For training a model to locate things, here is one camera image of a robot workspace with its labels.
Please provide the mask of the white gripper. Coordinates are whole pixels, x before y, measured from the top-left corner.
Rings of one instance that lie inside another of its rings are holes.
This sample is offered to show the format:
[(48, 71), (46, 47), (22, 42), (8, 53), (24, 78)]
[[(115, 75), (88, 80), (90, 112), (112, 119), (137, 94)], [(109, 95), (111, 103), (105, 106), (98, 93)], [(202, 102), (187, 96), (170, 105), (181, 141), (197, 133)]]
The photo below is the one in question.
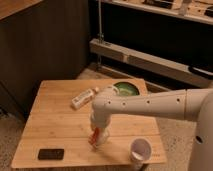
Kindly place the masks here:
[(109, 131), (107, 129), (110, 123), (110, 115), (109, 114), (95, 114), (92, 113), (90, 116), (90, 126), (91, 130), (94, 132), (96, 128), (100, 130), (97, 142), (95, 144), (91, 144), (94, 148), (104, 144), (109, 137)]

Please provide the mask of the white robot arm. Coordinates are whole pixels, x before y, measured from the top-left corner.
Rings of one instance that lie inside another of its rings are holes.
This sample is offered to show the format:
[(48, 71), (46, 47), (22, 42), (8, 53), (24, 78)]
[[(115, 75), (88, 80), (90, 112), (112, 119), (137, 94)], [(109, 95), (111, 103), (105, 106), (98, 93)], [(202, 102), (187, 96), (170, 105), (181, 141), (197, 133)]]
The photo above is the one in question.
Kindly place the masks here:
[(92, 102), (91, 124), (106, 129), (113, 114), (143, 115), (197, 123), (188, 171), (213, 171), (213, 88), (121, 96), (104, 88)]

